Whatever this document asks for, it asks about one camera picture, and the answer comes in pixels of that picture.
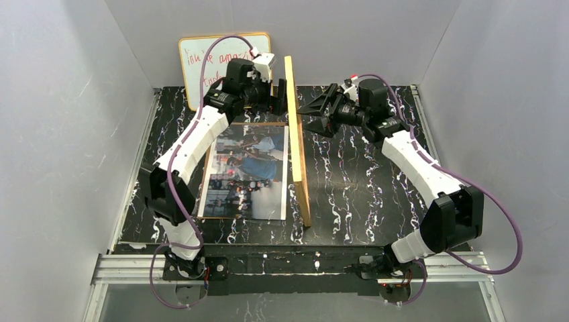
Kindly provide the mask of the light wooden picture frame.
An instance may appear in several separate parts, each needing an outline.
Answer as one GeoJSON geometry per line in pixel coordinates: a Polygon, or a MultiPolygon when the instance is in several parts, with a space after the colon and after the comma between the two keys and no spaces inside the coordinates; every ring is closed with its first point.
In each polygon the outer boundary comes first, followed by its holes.
{"type": "Polygon", "coordinates": [[[303,141],[303,122],[298,114],[299,100],[295,85],[293,59],[291,56],[284,57],[284,71],[286,77],[287,111],[289,120],[289,135],[291,147],[292,178],[295,194],[299,204],[299,213],[304,227],[311,227],[311,210],[309,205],[309,191],[307,169],[305,161],[305,149],[303,141]]]}

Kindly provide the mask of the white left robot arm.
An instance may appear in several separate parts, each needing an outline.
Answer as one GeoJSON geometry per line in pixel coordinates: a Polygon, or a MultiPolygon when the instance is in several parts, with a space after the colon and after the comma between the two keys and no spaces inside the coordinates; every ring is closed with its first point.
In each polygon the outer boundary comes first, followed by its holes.
{"type": "Polygon", "coordinates": [[[225,76],[210,85],[181,136],[153,164],[140,169],[144,203],[163,227],[171,252],[181,260],[195,260],[203,247],[203,237],[191,217],[195,197],[189,190],[191,175],[202,157],[247,110],[282,112],[287,96],[272,95],[274,60],[270,53],[251,60],[231,59],[225,76]]]}

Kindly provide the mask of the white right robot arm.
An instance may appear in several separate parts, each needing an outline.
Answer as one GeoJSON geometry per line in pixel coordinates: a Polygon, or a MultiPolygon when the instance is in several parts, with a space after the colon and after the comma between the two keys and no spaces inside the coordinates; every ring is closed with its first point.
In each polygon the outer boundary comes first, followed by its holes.
{"type": "Polygon", "coordinates": [[[352,77],[341,85],[332,83],[297,112],[314,117],[306,130],[327,138],[341,125],[359,127],[428,204],[418,229],[384,247],[384,264],[398,268],[481,236],[483,193],[437,169],[437,161],[420,146],[403,119],[395,92],[381,79],[352,77]]]}

